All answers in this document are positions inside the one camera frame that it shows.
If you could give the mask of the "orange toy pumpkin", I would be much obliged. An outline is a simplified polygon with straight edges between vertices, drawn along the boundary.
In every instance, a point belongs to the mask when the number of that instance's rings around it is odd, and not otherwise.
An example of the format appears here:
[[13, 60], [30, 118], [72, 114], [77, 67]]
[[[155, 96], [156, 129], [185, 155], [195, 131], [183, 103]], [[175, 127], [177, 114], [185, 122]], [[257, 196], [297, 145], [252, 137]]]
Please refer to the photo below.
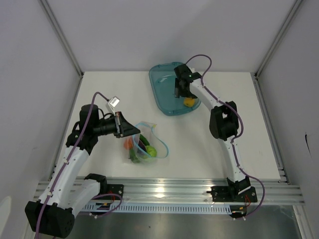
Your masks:
[[125, 148], [126, 150], [130, 150], [130, 149], [133, 148], [133, 141], [132, 141], [131, 138], [126, 139], [126, 140], [124, 141], [124, 148]]

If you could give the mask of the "purple toy eggplant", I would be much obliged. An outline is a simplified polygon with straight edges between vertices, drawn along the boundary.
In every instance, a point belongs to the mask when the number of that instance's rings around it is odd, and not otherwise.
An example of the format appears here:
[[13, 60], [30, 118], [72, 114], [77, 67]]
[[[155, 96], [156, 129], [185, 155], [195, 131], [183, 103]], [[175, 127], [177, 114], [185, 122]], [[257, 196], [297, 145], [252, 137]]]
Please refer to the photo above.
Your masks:
[[146, 159], [149, 158], [149, 154], [147, 153], [146, 145], [139, 140], [138, 145], [136, 146], [138, 157]]

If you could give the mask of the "clear zip top bag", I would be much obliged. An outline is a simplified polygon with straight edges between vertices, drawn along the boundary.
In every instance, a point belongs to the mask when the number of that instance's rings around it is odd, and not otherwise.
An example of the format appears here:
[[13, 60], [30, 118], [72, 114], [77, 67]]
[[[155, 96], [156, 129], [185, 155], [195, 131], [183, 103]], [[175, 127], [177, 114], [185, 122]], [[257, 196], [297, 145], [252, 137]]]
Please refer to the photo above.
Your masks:
[[156, 124], [141, 121], [135, 127], [140, 133], [126, 137], [124, 150], [127, 158], [134, 164], [151, 164], [169, 155], [167, 144], [156, 134]]

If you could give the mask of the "yellow toy lemon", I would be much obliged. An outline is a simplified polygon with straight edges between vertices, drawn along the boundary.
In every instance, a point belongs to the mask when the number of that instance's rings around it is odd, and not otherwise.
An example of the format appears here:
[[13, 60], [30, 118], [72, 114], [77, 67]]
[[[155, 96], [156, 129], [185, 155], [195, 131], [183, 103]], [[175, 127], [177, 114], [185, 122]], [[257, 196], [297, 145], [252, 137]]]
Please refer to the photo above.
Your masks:
[[195, 105], [195, 99], [193, 99], [193, 98], [184, 98], [183, 104], [186, 107], [191, 108], [191, 107], [193, 107]]

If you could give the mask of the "green toy bell pepper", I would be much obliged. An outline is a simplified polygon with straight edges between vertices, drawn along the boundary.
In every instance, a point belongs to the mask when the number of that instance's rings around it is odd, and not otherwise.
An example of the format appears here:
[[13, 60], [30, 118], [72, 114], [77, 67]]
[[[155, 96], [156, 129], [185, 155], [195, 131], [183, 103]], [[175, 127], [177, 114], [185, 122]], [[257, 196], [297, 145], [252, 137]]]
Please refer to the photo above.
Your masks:
[[129, 159], [132, 163], [140, 163], [141, 160], [138, 157], [138, 154], [135, 152], [133, 148], [129, 150]]

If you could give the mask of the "light green toy cabbage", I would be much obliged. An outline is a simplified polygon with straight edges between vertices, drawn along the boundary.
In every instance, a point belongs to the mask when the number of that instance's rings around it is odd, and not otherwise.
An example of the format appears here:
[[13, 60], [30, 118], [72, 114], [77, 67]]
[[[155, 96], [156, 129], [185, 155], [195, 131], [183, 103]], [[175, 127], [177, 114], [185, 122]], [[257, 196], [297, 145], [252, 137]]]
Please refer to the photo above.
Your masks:
[[147, 158], [156, 158], [158, 154], [157, 150], [151, 145], [146, 146], [146, 153], [147, 153]]

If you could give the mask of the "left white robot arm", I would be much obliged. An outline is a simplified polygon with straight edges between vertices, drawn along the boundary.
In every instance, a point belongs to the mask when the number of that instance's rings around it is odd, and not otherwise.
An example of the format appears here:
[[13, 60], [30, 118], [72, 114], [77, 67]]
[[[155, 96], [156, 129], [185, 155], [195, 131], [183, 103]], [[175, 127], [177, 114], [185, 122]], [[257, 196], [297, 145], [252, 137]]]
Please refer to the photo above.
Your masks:
[[107, 178], [90, 173], [81, 188], [71, 192], [84, 163], [92, 153], [100, 136], [112, 134], [122, 138], [140, 133], [127, 122], [121, 112], [111, 113], [107, 119], [99, 116], [97, 105], [84, 105], [67, 138], [63, 159], [56, 168], [49, 185], [37, 201], [29, 201], [25, 214], [35, 235], [45, 234], [66, 238], [71, 233], [78, 214], [93, 198], [108, 194]]

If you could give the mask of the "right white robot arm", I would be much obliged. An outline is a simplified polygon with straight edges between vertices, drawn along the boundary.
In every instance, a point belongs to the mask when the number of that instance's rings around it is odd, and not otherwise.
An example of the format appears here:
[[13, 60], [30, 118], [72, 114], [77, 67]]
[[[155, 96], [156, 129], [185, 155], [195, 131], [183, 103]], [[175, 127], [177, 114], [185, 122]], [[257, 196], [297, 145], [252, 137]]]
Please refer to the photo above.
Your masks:
[[174, 68], [175, 97], [198, 98], [210, 112], [209, 130], [218, 140], [227, 167], [227, 194], [233, 201], [239, 201], [251, 189], [249, 177], [241, 167], [240, 155], [237, 153], [235, 139], [243, 132], [243, 122], [237, 113], [237, 106], [233, 101], [223, 102], [214, 95], [203, 83], [203, 77], [198, 72], [192, 72], [186, 64]]

